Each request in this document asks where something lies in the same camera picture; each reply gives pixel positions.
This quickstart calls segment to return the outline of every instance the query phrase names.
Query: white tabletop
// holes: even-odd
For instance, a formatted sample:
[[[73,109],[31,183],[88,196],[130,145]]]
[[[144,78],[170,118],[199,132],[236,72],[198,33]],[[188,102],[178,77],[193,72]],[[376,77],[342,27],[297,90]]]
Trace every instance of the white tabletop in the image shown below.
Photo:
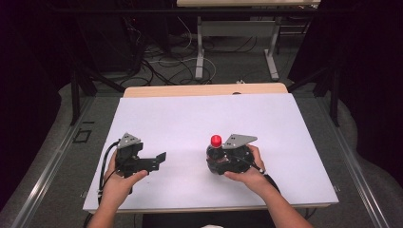
[[[268,7],[318,5],[320,0],[178,0],[179,7]]]
[[[166,152],[166,161],[134,186],[119,212],[264,208],[242,183],[209,171],[205,149],[214,134],[224,141],[231,134],[258,137],[252,144],[259,147],[268,173],[292,205],[338,202],[292,94],[122,98],[84,210],[97,209],[102,157],[125,132],[142,139],[141,158]]]

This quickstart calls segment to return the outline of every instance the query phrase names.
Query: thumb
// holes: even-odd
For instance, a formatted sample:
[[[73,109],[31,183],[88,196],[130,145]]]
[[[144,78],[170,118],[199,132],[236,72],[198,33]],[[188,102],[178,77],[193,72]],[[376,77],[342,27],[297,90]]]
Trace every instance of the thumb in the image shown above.
[[[240,181],[240,174],[237,173],[226,171],[224,173],[224,176],[228,179],[231,179],[232,181]]]
[[[128,177],[127,180],[130,182],[130,184],[133,186],[136,182],[139,180],[143,179],[148,175],[148,172],[145,170],[139,171],[132,176]]]

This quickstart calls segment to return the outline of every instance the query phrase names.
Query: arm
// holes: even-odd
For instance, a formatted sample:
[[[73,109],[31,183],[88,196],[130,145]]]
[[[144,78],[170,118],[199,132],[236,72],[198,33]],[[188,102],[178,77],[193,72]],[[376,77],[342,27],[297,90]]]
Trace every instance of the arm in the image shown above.
[[[128,196],[130,188],[139,180],[147,176],[147,171],[142,170],[131,177],[124,179],[115,171],[116,152],[110,159],[109,166],[105,172],[104,180],[107,180],[104,187],[101,204],[92,217],[88,227],[113,227],[113,220],[118,208]]]
[[[261,160],[259,149],[253,145],[248,145],[248,147],[255,157],[256,165],[266,170]],[[241,174],[225,172],[224,175],[231,180],[243,182],[250,190],[258,194],[266,203],[276,227],[313,227],[257,169],[250,168]]]

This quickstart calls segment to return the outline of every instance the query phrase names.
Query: finger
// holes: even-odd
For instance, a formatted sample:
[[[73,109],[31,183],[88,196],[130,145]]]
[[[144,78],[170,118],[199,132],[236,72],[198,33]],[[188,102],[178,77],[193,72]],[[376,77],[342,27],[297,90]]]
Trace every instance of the finger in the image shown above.
[[[253,154],[253,157],[255,158],[255,164],[259,168],[266,170],[266,168],[264,167],[264,162],[260,156],[259,148],[254,145],[251,145],[251,144],[247,144],[247,146],[249,147],[249,149],[251,150],[251,153]]]

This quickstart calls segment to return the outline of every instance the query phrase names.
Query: desk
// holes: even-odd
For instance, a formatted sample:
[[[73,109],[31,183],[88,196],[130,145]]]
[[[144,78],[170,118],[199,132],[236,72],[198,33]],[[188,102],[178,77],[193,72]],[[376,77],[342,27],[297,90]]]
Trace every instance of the desk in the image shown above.
[[[159,171],[135,185],[120,207],[121,213],[265,208],[264,201],[243,183],[214,175],[207,167],[205,149],[210,137],[220,134],[226,139],[232,133],[258,137],[253,144],[260,148],[267,172],[293,206],[337,203],[294,97],[286,92],[283,84],[128,88],[116,110],[83,209],[97,209],[102,158],[125,132],[142,139],[141,158],[166,152],[166,161]]]
[[[178,0],[179,7],[281,7],[318,5],[320,0]],[[271,37],[269,48],[264,51],[267,66],[272,80],[278,81],[278,71],[273,59],[273,52],[278,38],[281,18],[275,21],[206,21],[198,17],[198,59],[196,63],[196,79],[202,78],[204,49],[203,36],[262,36]]]

